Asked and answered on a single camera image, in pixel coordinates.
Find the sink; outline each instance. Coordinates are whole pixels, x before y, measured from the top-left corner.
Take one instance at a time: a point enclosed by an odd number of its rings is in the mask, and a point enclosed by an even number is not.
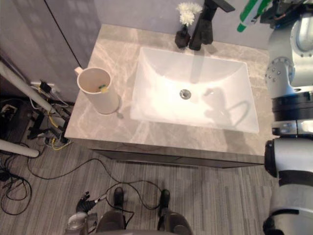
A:
[[[258,133],[246,63],[142,47],[131,119]]]

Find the vanity countertop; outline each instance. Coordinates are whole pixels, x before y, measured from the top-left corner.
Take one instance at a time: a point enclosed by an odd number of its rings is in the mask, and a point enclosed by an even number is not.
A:
[[[123,150],[123,147],[127,146],[136,146],[137,150],[150,148],[149,151],[157,153],[152,148],[159,146],[167,150],[180,149],[181,152],[197,150],[205,158],[208,158],[205,156],[207,151],[253,156],[258,159],[255,162],[262,162],[261,156],[264,154],[265,143],[273,138],[271,100],[264,81],[268,52],[219,42],[202,45],[200,51],[192,51],[188,48],[181,50],[175,45],[174,39],[175,36],[171,34],[102,25],[89,67],[101,67],[109,72],[115,89],[121,96],[121,106],[116,113],[101,115],[94,110],[86,96],[79,92],[65,136],[81,143],[93,141],[89,147],[96,149],[103,148],[105,143],[111,143],[117,146],[118,150]],[[258,116],[259,133],[132,120],[130,109],[141,47],[246,62]]]

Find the white cup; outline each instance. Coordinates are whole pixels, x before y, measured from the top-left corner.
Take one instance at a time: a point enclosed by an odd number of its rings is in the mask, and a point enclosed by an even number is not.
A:
[[[101,114],[111,114],[119,107],[119,97],[112,84],[112,78],[102,68],[75,69],[77,85],[83,91],[95,110]]]

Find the faucet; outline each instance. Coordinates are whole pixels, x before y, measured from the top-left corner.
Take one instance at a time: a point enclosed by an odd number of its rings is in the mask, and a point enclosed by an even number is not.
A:
[[[194,33],[189,42],[190,49],[200,50],[202,43],[211,44],[213,42],[212,19],[218,7],[225,12],[235,10],[234,7],[224,0],[205,0]]]

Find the black vase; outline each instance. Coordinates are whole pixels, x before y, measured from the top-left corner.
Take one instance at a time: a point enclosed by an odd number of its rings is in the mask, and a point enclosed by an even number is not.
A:
[[[178,46],[178,48],[184,48],[188,46],[189,41],[190,35],[188,33],[188,27],[184,25],[181,31],[176,32],[175,43]]]

